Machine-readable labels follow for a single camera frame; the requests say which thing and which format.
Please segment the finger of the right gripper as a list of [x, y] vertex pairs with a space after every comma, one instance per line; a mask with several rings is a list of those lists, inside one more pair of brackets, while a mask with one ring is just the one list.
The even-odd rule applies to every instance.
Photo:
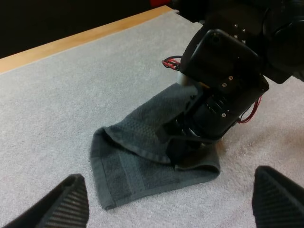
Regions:
[[171, 139], [167, 146], [167, 156], [173, 166], [180, 164], [195, 153], [206, 150], [209, 145], [199, 141]]

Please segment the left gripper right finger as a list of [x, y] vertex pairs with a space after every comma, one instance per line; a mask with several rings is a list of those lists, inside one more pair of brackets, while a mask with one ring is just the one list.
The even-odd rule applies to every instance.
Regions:
[[274, 168], [258, 166], [252, 210], [257, 228], [302, 228], [304, 189]]

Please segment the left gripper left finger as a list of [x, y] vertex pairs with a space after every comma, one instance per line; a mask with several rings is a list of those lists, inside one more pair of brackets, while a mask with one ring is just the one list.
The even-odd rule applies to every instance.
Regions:
[[85, 179], [71, 174], [6, 228], [85, 228], [89, 202]]

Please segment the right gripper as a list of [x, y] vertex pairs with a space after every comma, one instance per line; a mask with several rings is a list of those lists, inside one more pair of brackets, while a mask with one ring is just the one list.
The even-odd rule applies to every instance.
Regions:
[[206, 140], [217, 140], [269, 89], [259, 56], [220, 29], [201, 28], [180, 63], [180, 72], [205, 88], [185, 116], [159, 127], [161, 143], [191, 141], [190, 129]]

